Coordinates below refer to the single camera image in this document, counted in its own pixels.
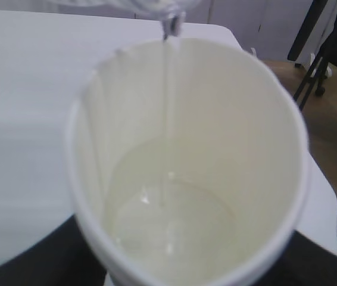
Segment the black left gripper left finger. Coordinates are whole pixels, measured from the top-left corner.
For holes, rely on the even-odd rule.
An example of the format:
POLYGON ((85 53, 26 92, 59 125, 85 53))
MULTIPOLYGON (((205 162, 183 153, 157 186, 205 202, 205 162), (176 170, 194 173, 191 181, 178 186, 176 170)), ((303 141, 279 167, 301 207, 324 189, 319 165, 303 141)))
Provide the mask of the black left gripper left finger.
POLYGON ((42 241, 0 266, 0 285, 104 285, 107 271, 72 216, 42 241))

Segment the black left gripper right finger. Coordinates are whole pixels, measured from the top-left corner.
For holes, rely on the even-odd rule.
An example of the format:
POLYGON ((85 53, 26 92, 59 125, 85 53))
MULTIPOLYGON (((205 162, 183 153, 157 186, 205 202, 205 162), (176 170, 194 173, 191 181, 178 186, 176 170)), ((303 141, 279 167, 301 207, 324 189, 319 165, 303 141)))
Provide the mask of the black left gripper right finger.
POLYGON ((337 285, 337 256, 296 231, 273 268, 270 285, 337 285))

